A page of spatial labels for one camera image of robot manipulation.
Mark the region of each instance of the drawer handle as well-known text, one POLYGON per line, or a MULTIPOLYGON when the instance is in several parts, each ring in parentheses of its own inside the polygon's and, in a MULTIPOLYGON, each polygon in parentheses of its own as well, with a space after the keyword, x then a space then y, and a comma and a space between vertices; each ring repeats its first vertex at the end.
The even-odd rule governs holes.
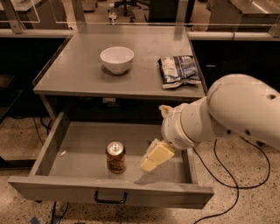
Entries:
POLYGON ((123 204, 126 201, 128 194, 125 192, 123 199, 121 200, 110 200, 110 199, 98 199, 98 191, 95 191, 94 200, 98 203, 103 204, 123 204))

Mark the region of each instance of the white bowl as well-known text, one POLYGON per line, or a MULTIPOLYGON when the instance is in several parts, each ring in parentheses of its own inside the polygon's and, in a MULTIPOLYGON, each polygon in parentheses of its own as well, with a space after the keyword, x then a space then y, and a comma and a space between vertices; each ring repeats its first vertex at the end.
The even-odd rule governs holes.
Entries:
POLYGON ((113 46, 101 52, 103 65, 112 74, 123 74, 130 69, 134 53, 127 47, 113 46))

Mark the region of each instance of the soda can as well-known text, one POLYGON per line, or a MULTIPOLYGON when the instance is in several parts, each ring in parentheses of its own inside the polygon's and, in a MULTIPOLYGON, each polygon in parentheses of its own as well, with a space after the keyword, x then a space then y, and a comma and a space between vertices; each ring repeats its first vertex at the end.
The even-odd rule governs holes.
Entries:
POLYGON ((125 149, 122 143, 114 141, 107 146, 107 167, 113 173, 122 173, 125 171, 125 149))

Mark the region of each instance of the drawer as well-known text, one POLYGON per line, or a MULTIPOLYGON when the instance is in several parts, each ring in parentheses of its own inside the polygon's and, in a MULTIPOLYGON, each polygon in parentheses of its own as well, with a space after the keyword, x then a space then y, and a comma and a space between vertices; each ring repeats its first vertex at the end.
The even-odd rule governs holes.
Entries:
POLYGON ((214 195, 198 185, 193 150, 176 155, 150 173, 139 163, 151 141, 162 139, 160 125, 73 122, 59 113, 28 177, 9 183, 28 200, 124 204, 201 209, 214 195), (114 174, 105 150, 112 141, 126 149, 126 170, 114 174))

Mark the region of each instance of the speckled floor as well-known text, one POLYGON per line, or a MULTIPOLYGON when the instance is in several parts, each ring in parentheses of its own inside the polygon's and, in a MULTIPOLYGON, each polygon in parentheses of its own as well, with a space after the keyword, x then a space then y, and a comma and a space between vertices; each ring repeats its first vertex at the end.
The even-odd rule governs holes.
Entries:
MULTIPOLYGON (((35 121, 39 134, 45 141, 46 129, 37 117, 35 121)), ((41 149, 41 142, 32 118, 14 120, 7 117, 0 124, 0 136, 0 152, 9 159, 35 158, 41 149)), ((213 148, 214 142, 204 142, 197 148, 197 152, 219 180, 228 185, 234 185, 233 180, 217 162, 213 148)), ((240 190, 239 200, 230 212, 199 223, 280 223, 280 151, 267 145, 262 148, 271 165, 268 181, 256 189, 240 190)), ((256 185, 265 179, 268 173, 266 159, 259 150, 239 137, 219 140, 216 149, 220 160, 233 173, 239 186, 256 185)), ((225 187, 214 180, 196 155, 194 155, 194 160, 199 185, 211 186, 214 190, 214 196, 202 210, 69 203, 60 223, 188 224, 202 217, 228 210, 235 203, 237 190, 225 187)), ((31 222, 32 218, 33 221, 36 218, 41 224, 50 223, 53 202, 38 203, 24 199, 9 185, 10 175, 27 176, 28 171, 0 171, 0 223, 36 223, 31 222)), ((58 202, 56 214, 62 214, 66 205, 66 203, 58 202)))

